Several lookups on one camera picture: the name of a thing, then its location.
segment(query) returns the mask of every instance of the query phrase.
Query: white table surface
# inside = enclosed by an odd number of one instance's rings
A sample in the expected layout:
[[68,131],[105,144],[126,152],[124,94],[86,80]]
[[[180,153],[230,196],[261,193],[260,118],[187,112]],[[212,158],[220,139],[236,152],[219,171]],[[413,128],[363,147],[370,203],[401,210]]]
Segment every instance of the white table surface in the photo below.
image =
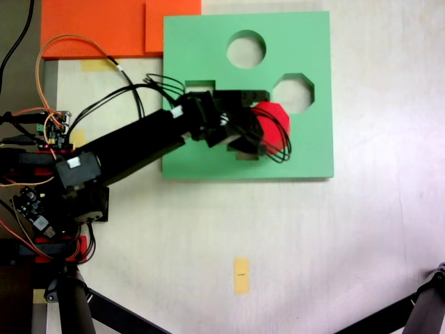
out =
[[[110,220],[81,266],[89,286],[174,334],[334,333],[445,260],[445,3],[203,0],[204,14],[301,10],[331,14],[335,177],[185,182],[164,180],[157,161],[111,186]],[[124,85],[79,63],[58,64],[60,110]],[[160,59],[122,66],[134,81],[161,72]],[[129,93],[79,128],[92,140],[136,117]],[[235,257],[250,259],[245,295]]]

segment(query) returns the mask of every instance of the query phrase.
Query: circular hole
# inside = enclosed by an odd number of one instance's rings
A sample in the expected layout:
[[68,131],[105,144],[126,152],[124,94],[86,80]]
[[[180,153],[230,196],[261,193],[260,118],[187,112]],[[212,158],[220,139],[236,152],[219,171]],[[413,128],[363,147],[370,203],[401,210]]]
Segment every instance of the circular hole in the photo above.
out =
[[263,61],[265,55],[266,43],[254,31],[239,31],[229,40],[227,57],[230,63],[236,67],[254,68]]

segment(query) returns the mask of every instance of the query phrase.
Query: black tripod leg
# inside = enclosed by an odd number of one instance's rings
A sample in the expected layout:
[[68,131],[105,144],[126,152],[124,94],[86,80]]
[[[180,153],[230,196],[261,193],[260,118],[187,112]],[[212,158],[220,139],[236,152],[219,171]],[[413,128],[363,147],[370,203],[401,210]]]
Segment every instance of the black tripod leg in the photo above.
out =
[[415,300],[416,294],[412,294],[337,334],[391,334],[406,325]]
[[85,289],[79,281],[61,278],[57,298],[63,334],[96,334]]
[[420,293],[403,334],[440,334],[445,300],[436,287]]
[[89,305],[92,317],[121,334],[170,334],[91,289],[90,297]]

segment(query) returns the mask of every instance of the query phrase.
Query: orange board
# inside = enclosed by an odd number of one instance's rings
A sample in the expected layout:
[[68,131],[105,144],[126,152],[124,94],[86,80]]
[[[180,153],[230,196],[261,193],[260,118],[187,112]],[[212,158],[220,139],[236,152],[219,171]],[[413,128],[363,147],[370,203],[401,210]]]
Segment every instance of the orange board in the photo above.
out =
[[[42,0],[40,46],[62,33],[78,33],[115,58],[162,56],[163,17],[200,13],[200,0]],[[55,42],[43,54],[45,59],[103,57],[87,42],[70,39]]]
[[146,0],[145,52],[148,56],[162,56],[164,17],[180,15],[201,15],[201,0]]

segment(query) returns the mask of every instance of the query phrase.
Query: green shape sorter board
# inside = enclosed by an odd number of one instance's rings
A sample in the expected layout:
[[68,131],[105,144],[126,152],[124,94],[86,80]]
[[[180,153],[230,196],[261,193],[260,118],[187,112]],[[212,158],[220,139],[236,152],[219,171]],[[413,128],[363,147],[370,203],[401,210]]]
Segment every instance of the green shape sorter board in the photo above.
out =
[[[227,48],[250,32],[266,46],[258,66],[232,65]],[[226,145],[208,148],[191,139],[163,158],[163,176],[176,179],[333,177],[330,16],[328,12],[166,17],[164,75],[186,82],[215,81],[219,90],[273,89],[282,78],[301,77],[314,87],[314,103],[291,114],[292,155],[236,160]]]

